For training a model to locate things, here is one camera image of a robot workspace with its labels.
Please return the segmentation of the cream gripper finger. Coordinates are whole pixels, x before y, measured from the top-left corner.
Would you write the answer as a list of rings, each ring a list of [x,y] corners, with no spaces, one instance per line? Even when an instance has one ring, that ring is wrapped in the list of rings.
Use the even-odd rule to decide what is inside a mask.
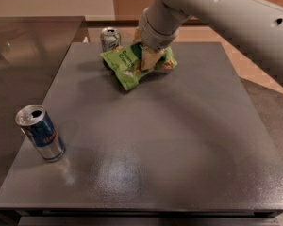
[[[136,44],[138,42],[142,42],[142,35],[139,28],[136,28],[133,35],[133,43]]]
[[[143,71],[152,69],[162,58],[163,54],[163,50],[154,51],[148,47],[143,47],[141,55],[141,69]]]

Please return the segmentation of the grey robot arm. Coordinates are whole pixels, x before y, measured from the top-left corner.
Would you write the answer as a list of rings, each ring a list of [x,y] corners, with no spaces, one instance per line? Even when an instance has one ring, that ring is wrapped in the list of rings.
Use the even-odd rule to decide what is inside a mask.
[[[153,0],[140,17],[138,40],[154,51],[165,49],[192,17],[283,87],[283,7],[266,0]]]

